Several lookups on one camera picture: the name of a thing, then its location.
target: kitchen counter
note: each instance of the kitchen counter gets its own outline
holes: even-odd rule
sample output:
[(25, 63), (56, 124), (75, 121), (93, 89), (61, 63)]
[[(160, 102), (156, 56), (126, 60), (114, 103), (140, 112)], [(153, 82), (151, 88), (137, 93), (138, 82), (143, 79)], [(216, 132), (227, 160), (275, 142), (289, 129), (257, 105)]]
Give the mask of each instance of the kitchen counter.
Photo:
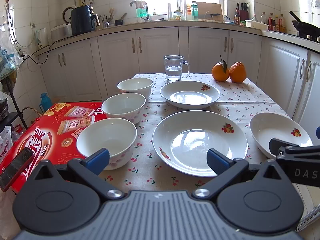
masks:
[[(97, 37), (105, 34), (149, 29), (149, 28), (165, 28), (165, 27), (200, 27), (200, 28), (223, 29), (223, 30), (250, 33), (250, 34), (260, 35), (263, 37), (269, 37), (269, 38), (273, 38), (281, 41), (286, 41), (320, 54), (320, 43), (309, 41), (293, 35), (271, 32), (271, 31), (261, 31), (258, 29), (248, 28), (248, 27), (239, 26), (239, 25), (231, 25), (231, 24), (215, 23), (215, 22), (203, 22), (203, 21), (151, 21), (151, 22), (141, 22), (141, 23), (114, 26), (106, 29), (96, 30), (89, 33), (84, 33), (75, 37), (69, 37), (63, 41), (59, 41), (53, 44), (50, 50), (71, 44), (73, 42), (82, 41), (88, 38), (93, 38), (93, 37)], [(48, 50), (49, 50), (49, 46), (40, 49), (35, 53), (35, 55), (38, 56), (40, 54), (47, 52)]]

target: kitchen cabinet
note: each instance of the kitchen cabinet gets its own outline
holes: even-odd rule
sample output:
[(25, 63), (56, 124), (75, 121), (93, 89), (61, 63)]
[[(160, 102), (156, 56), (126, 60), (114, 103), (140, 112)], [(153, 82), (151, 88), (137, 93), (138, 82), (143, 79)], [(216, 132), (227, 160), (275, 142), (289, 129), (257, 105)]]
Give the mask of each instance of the kitchen cabinet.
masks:
[[(44, 62), (47, 53), (39, 55)], [(41, 64), (50, 97), (60, 102), (101, 100), (89, 39), (49, 52)]]
[(60, 53), (73, 101), (101, 100), (90, 40), (63, 46)]
[(293, 120), (306, 130), (313, 145), (320, 145), (320, 140), (316, 136), (316, 129), (320, 126), (320, 55), (310, 52), (310, 60), (306, 66), (303, 79), (305, 84)]
[(191, 73), (211, 73), (220, 61), (228, 61), (228, 30), (189, 28), (189, 63)]
[(301, 93), (307, 56), (308, 51), (301, 47), (262, 39), (257, 86), (291, 118)]
[(237, 61), (244, 64), (247, 78), (257, 83), (262, 37), (249, 33), (230, 31), (228, 66)]
[(179, 55), (178, 28), (136, 31), (140, 73), (164, 73), (163, 57)]
[[(44, 62), (46, 58), (47, 53), (39, 55), (39, 62)], [(60, 49), (50, 51), (47, 61), (41, 64), (40, 67), (51, 100), (72, 102), (73, 99), (68, 87), (67, 76), (62, 67)]]
[(135, 31), (98, 37), (101, 65), (109, 97), (120, 93), (117, 85), (121, 81), (140, 73), (137, 44)]

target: shelf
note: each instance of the shelf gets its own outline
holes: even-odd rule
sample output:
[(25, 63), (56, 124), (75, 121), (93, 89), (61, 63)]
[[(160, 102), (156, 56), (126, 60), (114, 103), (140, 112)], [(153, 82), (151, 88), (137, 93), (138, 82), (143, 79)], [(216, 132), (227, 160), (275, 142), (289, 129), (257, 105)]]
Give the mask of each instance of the shelf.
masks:
[(9, 113), (7, 117), (2, 122), (0, 122), (0, 132), (4, 130), (4, 127), (6, 125), (10, 125), (17, 117), (19, 117), (19, 114), (17, 112)]

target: white soup plate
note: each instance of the white soup plate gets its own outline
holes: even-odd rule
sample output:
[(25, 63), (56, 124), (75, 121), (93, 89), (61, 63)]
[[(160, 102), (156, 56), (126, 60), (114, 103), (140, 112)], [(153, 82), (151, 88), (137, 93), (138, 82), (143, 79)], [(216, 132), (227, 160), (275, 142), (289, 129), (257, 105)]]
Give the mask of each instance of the white soup plate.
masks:
[(131, 78), (124, 80), (118, 84), (118, 89), (121, 93), (138, 93), (146, 99), (151, 94), (153, 81), (149, 78)]
[(260, 151), (270, 159), (276, 158), (269, 150), (269, 142), (273, 138), (294, 143), (300, 147), (312, 146), (307, 132), (295, 121), (280, 114), (256, 114), (250, 120), (250, 130)]
[(184, 111), (170, 115), (156, 127), (152, 143), (160, 158), (183, 173), (213, 177), (207, 152), (214, 148), (229, 159), (245, 158), (247, 139), (230, 119), (209, 111)]
[(137, 128), (128, 120), (108, 118), (86, 127), (77, 139), (77, 150), (89, 157), (101, 148), (110, 153), (105, 170), (114, 170), (125, 165), (132, 157)]
[(197, 110), (214, 104), (220, 98), (220, 91), (208, 84), (183, 80), (163, 86), (160, 94), (173, 106)]
[(141, 121), (146, 99), (137, 93), (118, 94), (103, 102), (101, 108), (107, 118), (122, 118), (133, 124)]

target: faucet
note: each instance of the faucet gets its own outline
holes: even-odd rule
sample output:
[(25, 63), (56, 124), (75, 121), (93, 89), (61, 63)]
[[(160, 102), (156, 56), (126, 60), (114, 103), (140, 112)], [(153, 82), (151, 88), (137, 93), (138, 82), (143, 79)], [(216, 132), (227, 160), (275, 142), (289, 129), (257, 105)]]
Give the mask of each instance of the faucet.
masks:
[[(132, 1), (131, 3), (130, 3), (130, 7), (132, 7), (132, 5), (134, 4), (134, 3), (136, 3), (137, 1), (136, 0), (134, 0), (134, 1)], [(145, 18), (142, 18), (145, 22), (148, 22), (148, 21), (150, 21), (150, 17), (149, 17), (149, 11), (148, 11), (148, 5), (147, 5), (147, 3), (145, 2), (145, 4), (146, 4), (146, 10), (147, 10), (147, 18), (145, 19)]]

